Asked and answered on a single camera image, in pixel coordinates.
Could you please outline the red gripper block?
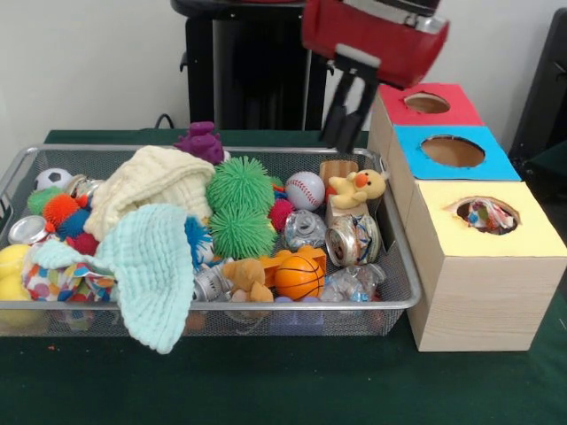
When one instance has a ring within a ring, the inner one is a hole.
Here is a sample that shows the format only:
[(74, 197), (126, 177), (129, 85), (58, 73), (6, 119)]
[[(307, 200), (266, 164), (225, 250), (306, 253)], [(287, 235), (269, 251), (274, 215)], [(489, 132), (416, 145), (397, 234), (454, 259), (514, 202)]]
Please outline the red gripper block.
[[(408, 9), (409, 1), (308, 1), (302, 18), (302, 42), (334, 61), (350, 59), (375, 70), (376, 79), (405, 89), (430, 71), (447, 40), (450, 23), (424, 10)], [(358, 140), (377, 91), (366, 82), (353, 112), (346, 99), (354, 76), (343, 72), (321, 132), (328, 146), (350, 153)]]

